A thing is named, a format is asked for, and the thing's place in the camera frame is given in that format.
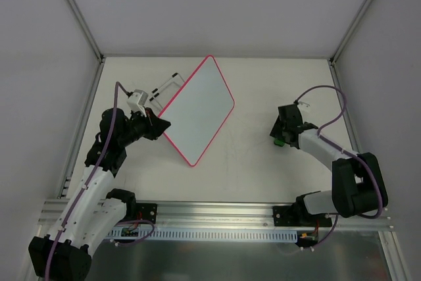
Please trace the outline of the green bone-shaped eraser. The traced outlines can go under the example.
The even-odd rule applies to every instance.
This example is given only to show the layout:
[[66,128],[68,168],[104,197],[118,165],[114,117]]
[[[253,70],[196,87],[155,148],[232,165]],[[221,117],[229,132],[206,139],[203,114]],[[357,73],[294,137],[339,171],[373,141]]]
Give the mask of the green bone-shaped eraser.
[[285,145],[285,141],[283,139],[274,138],[274,145],[283,147]]

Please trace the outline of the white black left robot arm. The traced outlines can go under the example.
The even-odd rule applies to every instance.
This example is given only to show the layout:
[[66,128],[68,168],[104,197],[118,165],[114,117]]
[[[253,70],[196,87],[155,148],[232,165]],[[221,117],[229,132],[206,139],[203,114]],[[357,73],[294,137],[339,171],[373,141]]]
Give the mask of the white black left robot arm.
[[74,195],[48,233],[29,244],[36,276],[86,279],[94,253],[112,228],[119,222],[136,222],[135,193],[111,187],[127,157],[127,146],[141,138],[157,140],[170,125],[150,108],[130,116],[119,108],[103,112]]

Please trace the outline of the pink framed whiteboard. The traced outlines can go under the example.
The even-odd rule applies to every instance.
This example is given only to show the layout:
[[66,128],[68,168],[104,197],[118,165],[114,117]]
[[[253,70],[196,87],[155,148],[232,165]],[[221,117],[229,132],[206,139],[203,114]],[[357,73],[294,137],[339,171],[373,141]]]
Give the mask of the pink framed whiteboard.
[[231,115],[235,99],[212,55],[206,56],[159,113],[164,136],[184,161],[197,165]]

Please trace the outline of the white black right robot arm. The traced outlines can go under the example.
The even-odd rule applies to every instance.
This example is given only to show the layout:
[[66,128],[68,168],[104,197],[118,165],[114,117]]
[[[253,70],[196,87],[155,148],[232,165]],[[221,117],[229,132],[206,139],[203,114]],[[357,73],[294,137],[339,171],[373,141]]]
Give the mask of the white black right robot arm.
[[387,207],[389,198],[377,157],[349,151],[322,135],[316,125],[303,120],[298,104],[278,108],[270,136],[278,146],[311,155],[332,175],[330,190],[300,195],[280,215],[287,225],[308,226],[327,214],[377,218]]

